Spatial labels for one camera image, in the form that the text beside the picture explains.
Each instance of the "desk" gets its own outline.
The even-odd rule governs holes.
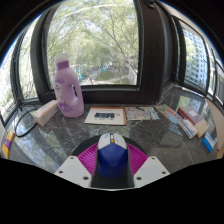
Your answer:
[[[212,137],[217,137],[213,117],[204,98],[174,88],[161,104],[167,104],[174,110],[191,105],[209,123],[208,131]],[[134,140],[148,156],[156,156],[170,173],[217,158],[217,144],[209,153],[202,138],[195,136],[190,140],[178,125],[173,125],[160,113],[160,120],[127,121],[126,126],[84,124],[90,107],[91,105],[85,105],[85,112],[78,119],[65,118],[58,111],[45,127],[37,125],[27,136],[21,139],[15,137],[9,159],[54,173],[80,143],[104,133],[118,133]],[[24,120],[20,128],[29,128],[30,120]],[[7,129],[13,130],[12,120]]]

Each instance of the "white object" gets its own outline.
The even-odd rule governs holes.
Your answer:
[[[44,126],[58,110],[58,101],[52,100],[35,111],[33,118],[39,125]]]
[[[110,144],[110,134],[104,134],[100,137],[99,143],[98,143],[98,150],[104,148],[105,146]]]
[[[114,144],[121,146],[124,149],[127,149],[127,144],[124,138],[119,134],[104,134],[100,137],[98,143],[98,150],[110,145],[114,141]]]
[[[125,142],[124,138],[121,135],[114,134],[114,142],[115,142],[116,145],[119,145],[122,148],[127,149],[126,142]]]
[[[109,118],[95,118],[96,113],[114,113],[115,117]],[[85,120],[87,124],[108,124],[108,125],[126,125],[126,116],[124,107],[91,107],[89,114]]]
[[[178,123],[190,139],[198,133],[198,130],[188,119],[181,119]]]
[[[91,186],[92,176],[76,156],[69,156],[54,174],[84,188]]]
[[[63,61],[68,61],[69,58],[70,58],[70,55],[68,53],[58,54],[57,56],[54,57],[54,62],[60,63]]]
[[[168,176],[170,173],[157,159],[157,157],[149,157],[142,167],[134,175],[135,188],[143,187],[156,180]]]
[[[197,115],[193,110],[189,111],[189,114],[193,117]]]

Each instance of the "paper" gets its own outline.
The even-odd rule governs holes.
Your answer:
[[[182,119],[182,117],[177,112],[172,110],[166,104],[155,106],[155,108],[174,124],[178,124],[178,121]]]
[[[197,114],[192,110],[192,111],[189,111],[189,114],[191,115],[191,116],[196,116]]]
[[[85,120],[88,124],[126,125],[124,107],[91,107]]]
[[[159,120],[153,107],[126,107],[128,120]]]
[[[192,139],[197,133],[198,130],[194,127],[194,125],[187,119],[179,120],[179,125],[185,131],[187,136]]]

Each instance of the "plastic bottle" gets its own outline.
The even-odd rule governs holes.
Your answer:
[[[54,61],[57,66],[54,91],[59,108],[65,117],[80,117],[84,113],[82,90],[75,72],[69,66],[69,54],[59,54]]]

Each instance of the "glass pane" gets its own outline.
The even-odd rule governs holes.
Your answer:
[[[139,33],[133,0],[69,0],[56,11],[48,33],[50,87],[54,57],[71,55],[80,85],[136,85]]]
[[[37,97],[37,92],[33,81],[33,72],[31,68],[30,45],[33,30],[38,19],[39,17],[36,18],[28,28],[24,36],[19,54],[19,79],[24,99]]]
[[[187,54],[184,83],[205,92],[208,67],[203,40],[189,26],[180,23],[184,32]]]
[[[223,105],[223,102],[224,102],[224,72],[219,66],[218,66],[217,76],[218,76],[217,77],[218,84],[217,84],[217,90],[216,90],[216,98]]]
[[[16,41],[10,47],[8,53],[6,54],[4,61],[0,67],[0,111],[4,120],[8,117],[10,111],[15,106],[14,98],[11,89],[11,80],[10,80],[10,66],[12,53],[16,45]]]
[[[208,54],[209,54],[209,60],[210,60],[210,80],[209,80],[209,87],[208,92],[213,95],[215,90],[215,61],[214,57],[212,55],[212,50],[207,45]]]

